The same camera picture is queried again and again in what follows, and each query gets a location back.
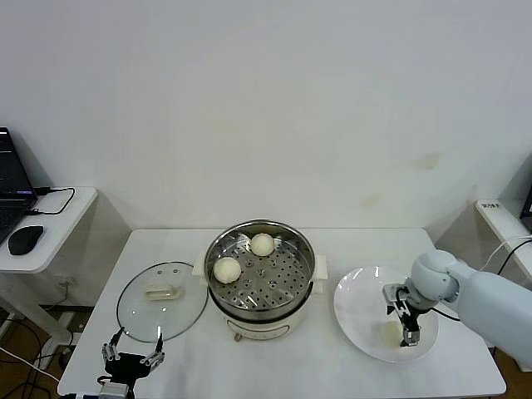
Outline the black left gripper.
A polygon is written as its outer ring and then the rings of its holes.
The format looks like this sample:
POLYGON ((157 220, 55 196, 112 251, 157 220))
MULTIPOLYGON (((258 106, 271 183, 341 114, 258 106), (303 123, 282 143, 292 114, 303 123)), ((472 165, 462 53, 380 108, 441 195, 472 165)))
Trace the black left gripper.
POLYGON ((157 342, 155 350, 147 355, 137 355, 117 351, 118 342, 124 328, 121 327, 108 343, 102 346, 102 357, 105 361, 105 371, 111 377, 111 382, 125 385, 135 385, 136 381, 148 377, 154 366, 164 361, 162 327, 157 327, 157 342))

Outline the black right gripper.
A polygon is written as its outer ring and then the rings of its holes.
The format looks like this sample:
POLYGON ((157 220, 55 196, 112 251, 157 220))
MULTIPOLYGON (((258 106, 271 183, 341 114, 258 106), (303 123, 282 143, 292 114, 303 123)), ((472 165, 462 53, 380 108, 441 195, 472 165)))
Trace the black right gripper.
POLYGON ((405 299, 397 299, 387 305, 387 315, 396 314, 403 326, 401 347, 415 347, 420 342, 421 328, 417 321, 420 313, 411 307, 405 299))

